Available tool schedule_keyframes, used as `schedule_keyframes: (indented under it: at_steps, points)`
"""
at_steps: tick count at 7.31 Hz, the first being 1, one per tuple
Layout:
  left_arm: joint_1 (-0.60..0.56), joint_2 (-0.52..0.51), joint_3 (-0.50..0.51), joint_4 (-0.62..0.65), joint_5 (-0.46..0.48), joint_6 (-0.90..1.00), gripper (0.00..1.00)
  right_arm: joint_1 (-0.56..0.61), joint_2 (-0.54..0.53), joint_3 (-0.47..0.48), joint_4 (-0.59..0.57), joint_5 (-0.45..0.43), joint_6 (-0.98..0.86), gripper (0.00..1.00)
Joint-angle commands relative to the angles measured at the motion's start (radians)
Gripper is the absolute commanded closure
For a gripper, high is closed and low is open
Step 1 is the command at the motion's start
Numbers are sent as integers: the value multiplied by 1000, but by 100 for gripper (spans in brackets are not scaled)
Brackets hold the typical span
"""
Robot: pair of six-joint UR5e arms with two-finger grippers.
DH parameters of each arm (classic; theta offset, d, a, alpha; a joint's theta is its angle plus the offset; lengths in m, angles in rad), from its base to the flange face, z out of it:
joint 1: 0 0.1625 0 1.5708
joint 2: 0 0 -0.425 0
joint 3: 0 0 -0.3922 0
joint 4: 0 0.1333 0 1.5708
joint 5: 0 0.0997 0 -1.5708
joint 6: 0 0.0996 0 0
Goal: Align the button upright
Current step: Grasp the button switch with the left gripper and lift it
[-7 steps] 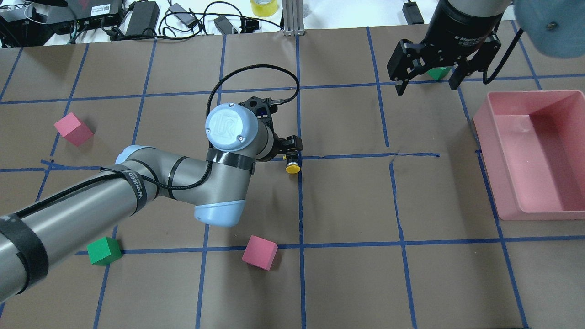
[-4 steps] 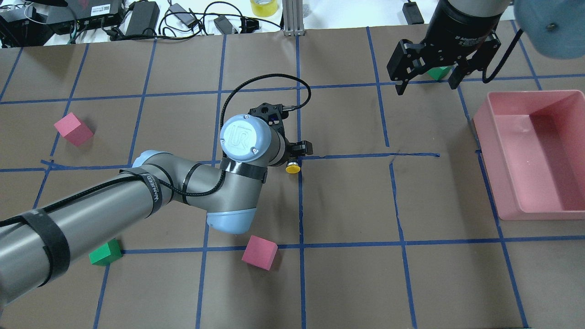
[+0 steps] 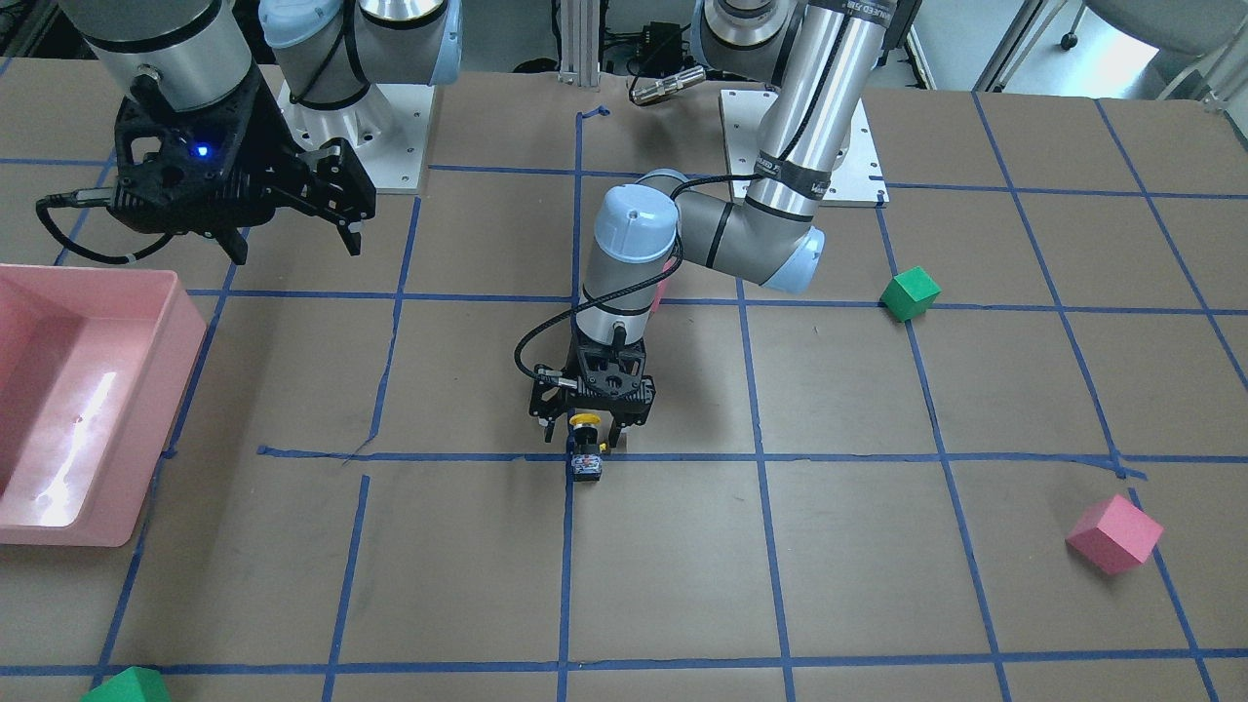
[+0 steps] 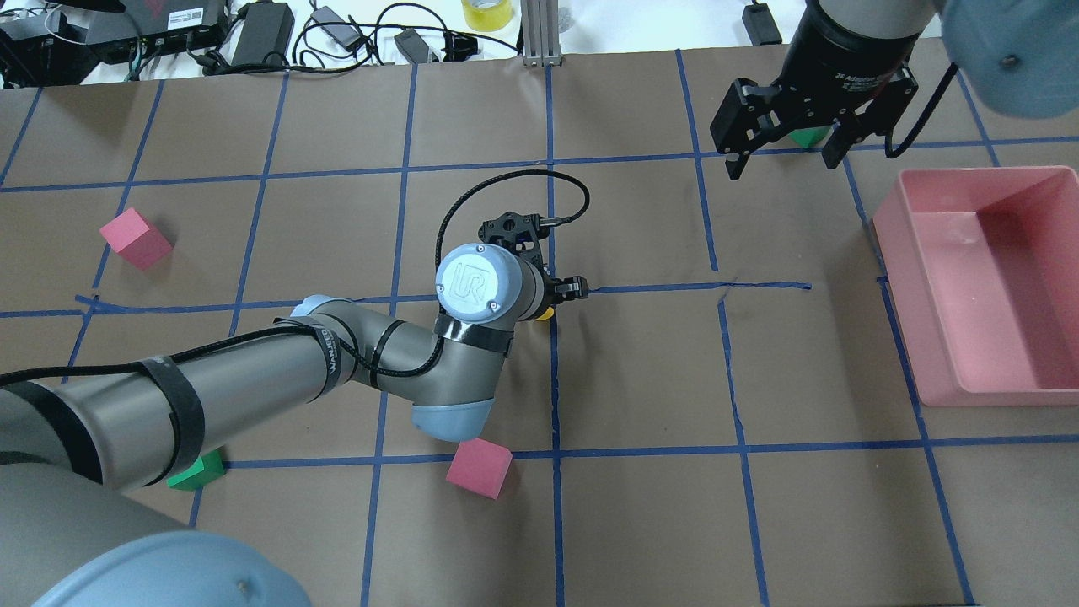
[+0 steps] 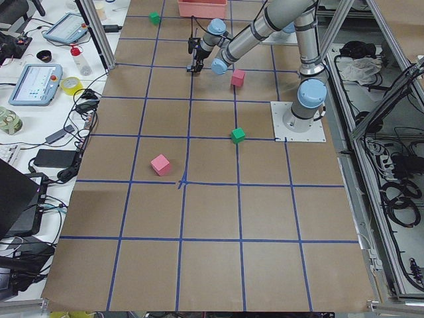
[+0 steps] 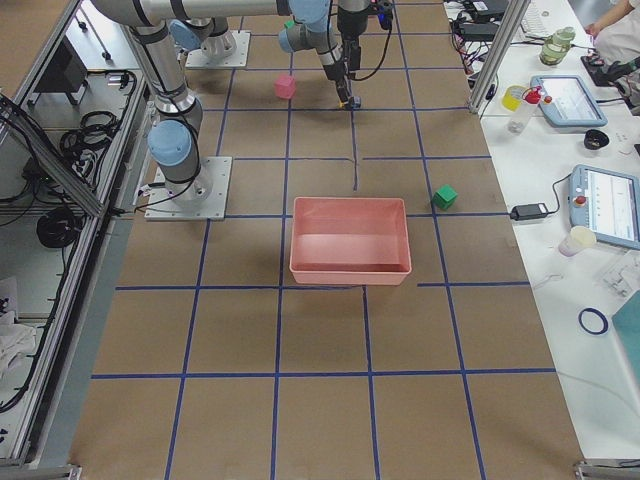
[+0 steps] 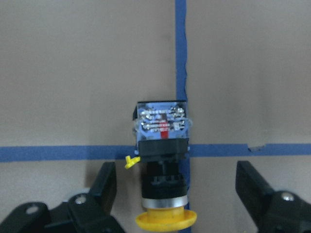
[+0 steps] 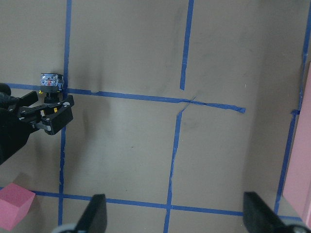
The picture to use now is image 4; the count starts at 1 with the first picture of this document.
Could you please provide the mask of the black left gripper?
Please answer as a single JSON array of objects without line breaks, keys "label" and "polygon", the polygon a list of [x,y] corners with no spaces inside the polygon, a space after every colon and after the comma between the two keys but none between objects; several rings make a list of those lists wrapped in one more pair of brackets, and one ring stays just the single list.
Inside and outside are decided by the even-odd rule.
[{"label": "black left gripper", "polygon": [[563,279],[554,277],[546,271],[540,272],[540,307],[535,311],[535,318],[543,311],[550,306],[558,307],[566,301],[575,301],[588,298],[588,281],[586,277],[569,276]]}]

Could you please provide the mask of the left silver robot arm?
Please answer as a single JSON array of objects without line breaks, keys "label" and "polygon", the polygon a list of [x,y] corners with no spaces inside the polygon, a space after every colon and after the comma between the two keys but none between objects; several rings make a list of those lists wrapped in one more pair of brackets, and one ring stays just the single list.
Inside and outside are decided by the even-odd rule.
[{"label": "left silver robot arm", "polygon": [[481,434],[520,321],[586,298],[581,276],[496,244],[435,274],[432,328],[313,295],[262,330],[117,365],[3,375],[4,606],[308,606],[249,544],[201,533],[126,493],[347,383],[412,404],[416,429]]}]

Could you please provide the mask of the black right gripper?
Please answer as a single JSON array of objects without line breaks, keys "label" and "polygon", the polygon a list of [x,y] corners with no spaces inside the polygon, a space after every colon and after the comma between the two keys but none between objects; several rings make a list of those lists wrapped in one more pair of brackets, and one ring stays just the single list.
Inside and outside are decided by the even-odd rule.
[{"label": "black right gripper", "polygon": [[917,1],[808,1],[779,75],[768,85],[736,79],[712,119],[729,179],[794,128],[833,127],[827,169],[868,136],[892,132],[918,89],[907,66],[918,39]]}]

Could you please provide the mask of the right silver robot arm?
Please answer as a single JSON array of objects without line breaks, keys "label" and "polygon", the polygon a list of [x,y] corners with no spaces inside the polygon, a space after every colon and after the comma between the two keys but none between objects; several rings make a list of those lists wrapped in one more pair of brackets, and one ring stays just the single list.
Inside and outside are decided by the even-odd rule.
[{"label": "right silver robot arm", "polygon": [[[920,88],[910,58],[937,17],[948,67],[910,133],[894,127]],[[828,127],[833,169],[856,143],[882,136],[897,158],[921,134],[957,74],[998,114],[1042,120],[1076,108],[1075,1],[808,1],[777,78],[739,78],[710,132],[732,180],[760,147]]]}]

